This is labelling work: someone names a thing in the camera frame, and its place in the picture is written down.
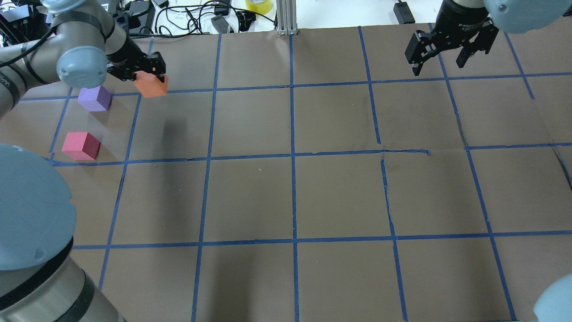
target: red cube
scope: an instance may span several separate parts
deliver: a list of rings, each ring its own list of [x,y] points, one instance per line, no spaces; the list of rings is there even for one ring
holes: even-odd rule
[[[100,145],[99,140],[88,132],[69,132],[63,143],[62,152],[74,160],[95,160]]]

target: cube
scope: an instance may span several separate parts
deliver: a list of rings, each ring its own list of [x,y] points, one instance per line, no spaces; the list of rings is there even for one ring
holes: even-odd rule
[[[77,102],[90,112],[105,112],[111,103],[111,94],[103,86],[82,88]]]
[[[74,160],[95,160],[100,145],[100,141],[88,132],[69,132],[62,152]]]
[[[141,92],[144,98],[164,96],[167,95],[167,86],[169,85],[169,78],[165,75],[165,82],[162,83],[157,76],[146,72],[137,72],[137,79],[135,79],[135,87]]]

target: purple cube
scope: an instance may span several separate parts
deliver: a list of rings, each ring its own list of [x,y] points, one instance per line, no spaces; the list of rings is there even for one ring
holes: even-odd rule
[[[103,86],[82,88],[77,102],[90,112],[103,112],[109,109],[111,94]]]

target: yellow tape roll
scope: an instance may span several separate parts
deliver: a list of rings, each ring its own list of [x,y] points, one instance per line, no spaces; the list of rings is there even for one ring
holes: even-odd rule
[[[247,9],[259,14],[267,14],[272,9],[271,0],[246,0]]]

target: pink cube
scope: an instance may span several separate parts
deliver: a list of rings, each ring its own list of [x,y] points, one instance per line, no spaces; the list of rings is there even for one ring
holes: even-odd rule
[[[95,160],[101,143],[88,132],[69,132],[62,152],[74,160]]]
[[[90,112],[103,112],[109,109],[111,94],[103,86],[82,88],[77,102]]]

